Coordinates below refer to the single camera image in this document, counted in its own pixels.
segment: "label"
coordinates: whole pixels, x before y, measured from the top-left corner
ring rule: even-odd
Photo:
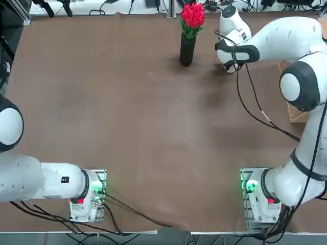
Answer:
[[[275,203],[268,204],[267,209],[270,209],[270,210],[279,209],[279,204],[275,204]]]

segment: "red tulip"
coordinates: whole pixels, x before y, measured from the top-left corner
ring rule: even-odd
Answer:
[[[180,17],[182,18],[182,20],[186,20],[188,18],[188,13],[183,10],[181,13],[180,13]]]
[[[184,10],[186,11],[186,13],[188,14],[190,12],[190,6],[188,4],[184,5]]]
[[[205,17],[204,16],[201,16],[199,18],[199,26],[203,25],[204,21],[205,21]]]
[[[197,5],[196,5],[196,3],[192,3],[190,9],[191,9],[192,11],[197,11]]]
[[[203,10],[203,4],[197,4],[195,9],[196,9],[196,11]]]
[[[193,18],[193,23],[191,25],[192,28],[197,28],[199,25],[199,19],[198,18]]]
[[[200,13],[199,12],[194,12],[193,17],[194,18],[200,18]]]
[[[193,19],[191,16],[188,16],[188,18],[186,19],[186,25],[188,25],[188,27],[192,27]]]

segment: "metal bracket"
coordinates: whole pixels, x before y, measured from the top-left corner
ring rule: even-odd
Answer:
[[[248,194],[246,193],[245,185],[250,179],[251,174],[256,169],[266,169],[266,167],[253,167],[253,168],[241,168],[241,184],[242,184],[242,194],[243,194],[243,207],[245,213],[246,227],[249,234],[264,234],[265,229],[269,228],[271,224],[269,223],[257,223],[254,221],[252,209],[249,201]]]
[[[102,191],[106,192],[106,186],[107,186],[107,170],[106,169],[89,169],[94,171],[98,176],[100,181],[102,182]],[[101,206],[98,208],[97,214],[96,214],[96,220],[102,221],[104,217],[104,207]]]
[[[5,0],[1,1],[2,4],[13,10],[22,20],[23,25],[28,26],[31,24],[31,18],[26,9],[20,4],[19,0]]]
[[[175,0],[169,0],[169,12],[167,13],[167,19],[174,19],[177,15],[175,13]]]

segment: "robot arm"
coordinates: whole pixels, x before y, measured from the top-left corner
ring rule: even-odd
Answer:
[[[227,39],[216,44],[217,56],[223,64],[259,60],[295,61],[316,51],[326,53],[322,29],[318,21],[306,17],[279,18],[268,23],[251,38],[249,26],[240,18],[237,9],[229,6],[220,18],[220,32]]]
[[[100,221],[102,195],[97,191],[103,191],[104,185],[96,172],[8,152],[19,143],[23,131],[21,112],[0,95],[0,202],[69,199],[75,221]]]
[[[242,65],[260,60],[289,60],[293,63],[281,74],[281,93],[285,100],[299,110],[310,111],[301,141],[286,164],[277,168],[256,169],[248,181],[251,183],[247,189],[250,190],[248,196],[254,221],[274,223],[280,213],[281,203],[297,205],[308,179],[322,105],[327,99],[327,69],[324,67],[327,62],[327,46],[322,40],[321,25],[314,19],[280,18],[267,24],[251,38],[251,35],[247,35],[237,10],[233,6],[228,8],[229,16],[223,11],[220,22],[224,37],[216,44],[217,56],[227,71],[234,63]],[[325,190],[326,124],[325,120],[315,165],[302,203],[321,195]]]

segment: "green leaves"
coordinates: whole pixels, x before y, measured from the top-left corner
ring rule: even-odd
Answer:
[[[185,27],[187,27],[187,26],[186,26],[186,24],[185,24],[185,21],[182,20],[180,17],[178,17],[178,19],[179,19],[179,23],[180,23],[180,25],[182,26],[182,30],[183,30],[184,34],[187,36],[187,31],[186,31],[186,28],[185,28]]]
[[[185,21],[182,20],[180,17],[178,17],[179,23],[182,27],[183,33],[186,36],[187,39],[192,40],[194,39],[201,30],[203,30],[203,27],[198,26],[197,28],[192,28],[186,25]]]

